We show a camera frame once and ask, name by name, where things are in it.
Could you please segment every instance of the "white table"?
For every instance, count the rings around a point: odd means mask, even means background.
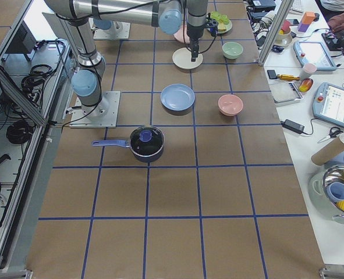
[[[280,0],[275,0],[277,7],[280,5]],[[304,11],[308,12],[315,12],[320,14],[320,19],[317,22],[312,22],[308,28],[308,30],[303,32],[297,31],[297,26],[291,26],[291,30],[297,34],[298,37],[306,37],[306,38],[294,38],[292,43],[285,47],[284,51],[281,53],[274,53],[270,52],[267,60],[265,61],[265,66],[268,67],[300,67],[300,63],[296,58],[296,54],[293,50],[293,43],[295,41],[314,41],[314,42],[322,42],[325,45],[325,42],[322,38],[322,33],[326,30],[324,28],[328,28],[327,22],[324,20],[322,13],[320,12],[317,4],[313,0],[303,0],[303,7]],[[301,21],[303,15],[296,15],[293,13],[288,14],[287,19],[298,19]],[[341,52],[339,51],[332,51],[329,52],[331,56],[339,55]],[[339,56],[336,58],[332,58],[336,65],[341,64],[339,69],[344,69],[344,56]]]
[[[297,26],[291,27],[299,37],[306,37],[312,35],[310,38],[295,38],[295,40],[308,40],[308,41],[323,41],[321,33],[325,30],[312,33],[318,28],[328,28],[326,21],[324,20],[317,4],[314,1],[303,0],[304,11],[312,11],[320,14],[318,22],[313,22],[307,32],[297,32]],[[288,19],[301,20],[302,15],[289,14]],[[331,52],[331,55],[336,55],[338,52]],[[329,82],[338,86],[344,87],[344,57],[340,56],[334,58],[336,64],[341,66],[333,72],[317,72],[311,78],[314,84],[309,92],[304,95],[304,99],[299,103],[291,105],[280,106],[277,108],[279,118],[281,120],[289,119],[305,126],[305,132],[311,132],[310,119],[313,117],[311,104],[313,101],[314,93],[323,82]],[[265,62],[265,70],[274,69],[277,74],[292,74],[298,76],[300,73],[300,63],[296,59],[293,45],[285,47],[282,53],[269,54],[267,61]],[[281,80],[268,80],[270,88],[275,83],[287,81]],[[284,130],[284,134],[287,140],[289,151],[295,165],[297,177],[299,179],[300,187],[304,196],[304,200],[307,206],[307,210],[310,216],[311,223],[313,225],[315,237],[318,242],[318,246],[321,252],[321,256],[325,264],[343,265],[344,266],[344,224],[339,224],[332,219],[326,217],[318,211],[317,208],[311,203],[308,193],[308,183],[310,178],[315,173],[322,171],[324,168],[315,165],[311,160],[311,156],[320,150],[329,141],[318,144],[322,137],[325,137],[329,129],[333,126],[331,123],[327,123],[321,120],[313,121],[314,133],[311,136],[298,135],[287,129]]]
[[[279,73],[287,73],[297,75],[298,68],[278,67]],[[344,86],[344,69],[339,69],[333,74],[315,74],[312,76],[314,84],[309,92],[304,95],[304,99],[299,103],[277,108],[279,118],[281,120],[290,119],[305,126],[305,132],[311,132],[310,119],[313,118],[311,103],[316,89],[324,81],[332,84]],[[272,84],[278,82],[286,82],[280,80],[269,80],[270,88]],[[341,264],[344,265],[344,224],[339,224],[328,220],[321,214],[311,203],[308,194],[309,179],[323,167],[315,165],[310,157],[329,143],[323,142],[318,144],[317,141],[328,134],[331,123],[321,120],[313,121],[314,133],[311,136],[298,135],[292,131],[284,130],[292,161],[295,165],[297,177],[302,189],[304,200],[310,216],[311,223],[315,232],[315,237],[321,251],[321,255],[325,264]]]

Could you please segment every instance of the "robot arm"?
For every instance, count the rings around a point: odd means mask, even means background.
[[[190,37],[191,61],[198,56],[198,40],[207,28],[208,0],[45,0],[61,18],[69,22],[73,42],[84,66],[101,61],[96,52],[88,18],[114,20],[160,27],[167,34],[176,33],[187,12],[187,35]]]
[[[208,28],[208,0],[45,0],[58,18],[65,21],[65,33],[83,70],[72,78],[72,87],[81,101],[84,115],[103,115],[108,104],[102,95],[101,79],[105,61],[95,47],[88,18],[114,20],[160,27],[176,33],[187,14],[191,61],[198,57],[198,40]]]

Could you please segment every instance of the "pink cup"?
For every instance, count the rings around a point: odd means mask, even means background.
[[[311,77],[317,71],[317,67],[315,64],[306,63],[300,72],[300,80],[304,80],[305,78]]]

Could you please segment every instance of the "cream plate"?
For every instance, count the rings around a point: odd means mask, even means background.
[[[173,63],[185,70],[191,70],[199,67],[203,62],[202,54],[199,54],[195,62],[191,62],[191,52],[186,48],[177,49],[172,56]]]
[[[287,45],[289,45],[290,43],[292,42],[292,36],[291,36],[291,34],[289,34],[287,37],[285,37],[284,39],[282,39],[282,40],[279,40],[279,41],[275,41],[274,42],[274,45],[279,45],[279,46],[283,46],[283,47],[285,47],[285,46],[287,46]]]
[[[230,31],[231,28],[232,28],[232,22],[231,22],[231,20],[229,20],[229,23],[228,23],[228,24],[225,24],[225,27],[226,27],[226,31],[217,32],[217,34],[222,35],[222,34],[227,33],[228,31]]]

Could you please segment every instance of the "saucepan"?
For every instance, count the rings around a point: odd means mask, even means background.
[[[143,163],[156,161],[164,150],[164,134],[155,126],[135,129],[129,139],[105,139],[93,141],[92,146],[119,146],[130,148],[135,158]]]

